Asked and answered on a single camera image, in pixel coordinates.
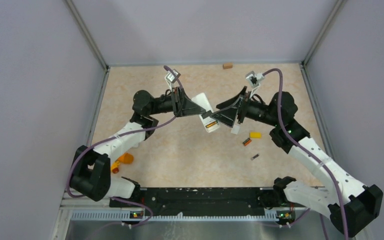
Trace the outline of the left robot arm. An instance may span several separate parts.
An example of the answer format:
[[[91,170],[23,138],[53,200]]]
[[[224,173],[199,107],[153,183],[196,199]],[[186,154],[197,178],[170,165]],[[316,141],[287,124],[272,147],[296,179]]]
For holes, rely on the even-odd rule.
[[[170,124],[159,124],[155,114],[173,113],[175,118],[202,116],[211,111],[204,93],[189,98],[180,87],[175,87],[160,97],[153,97],[146,90],[133,96],[133,115],[129,122],[111,137],[87,147],[80,146],[74,156],[66,191],[72,197],[88,197],[98,202],[105,197],[121,197],[129,207],[140,202],[136,183],[124,177],[114,177],[111,166],[129,149],[147,140],[158,128]]]

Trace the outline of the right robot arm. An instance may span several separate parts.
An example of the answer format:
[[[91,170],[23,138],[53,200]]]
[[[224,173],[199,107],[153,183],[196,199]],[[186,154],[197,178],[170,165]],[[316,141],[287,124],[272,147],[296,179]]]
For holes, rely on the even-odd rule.
[[[290,202],[305,206],[329,218],[346,238],[353,238],[379,216],[384,193],[377,185],[354,178],[327,155],[295,120],[297,110],[289,92],[277,92],[266,104],[253,100],[251,93],[242,89],[218,104],[211,117],[228,127],[241,124],[246,118],[272,126],[269,135],[274,144],[298,160],[324,186],[319,190],[293,177],[279,178],[273,186],[274,202],[279,206]]]

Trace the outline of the white battery cover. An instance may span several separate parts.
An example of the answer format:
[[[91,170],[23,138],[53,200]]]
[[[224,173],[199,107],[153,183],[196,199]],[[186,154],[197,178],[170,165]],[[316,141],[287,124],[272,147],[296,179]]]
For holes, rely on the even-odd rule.
[[[240,131],[240,125],[239,124],[235,124],[232,129],[231,129],[231,133],[234,134],[234,135],[238,135],[239,134],[239,131]]]

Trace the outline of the gold battery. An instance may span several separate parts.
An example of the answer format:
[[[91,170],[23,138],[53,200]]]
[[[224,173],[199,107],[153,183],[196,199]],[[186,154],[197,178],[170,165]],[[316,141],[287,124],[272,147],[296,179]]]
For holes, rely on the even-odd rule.
[[[209,124],[205,125],[206,129],[212,128],[213,126],[216,126],[218,124],[217,121],[210,122]]]

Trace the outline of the white remote control back up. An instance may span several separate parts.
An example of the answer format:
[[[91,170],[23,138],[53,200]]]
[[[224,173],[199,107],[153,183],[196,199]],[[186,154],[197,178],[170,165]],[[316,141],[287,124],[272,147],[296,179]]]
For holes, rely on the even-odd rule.
[[[206,132],[212,133],[212,132],[215,132],[216,130],[218,130],[220,128],[220,123],[218,120],[215,120],[214,118],[211,117],[211,114],[213,113],[213,108],[212,108],[206,94],[204,92],[199,93],[196,96],[194,96],[191,100],[206,110],[205,113],[198,115],[204,129],[206,130]],[[218,124],[214,125],[211,128],[205,127],[205,125],[207,125],[213,121],[217,121]]]

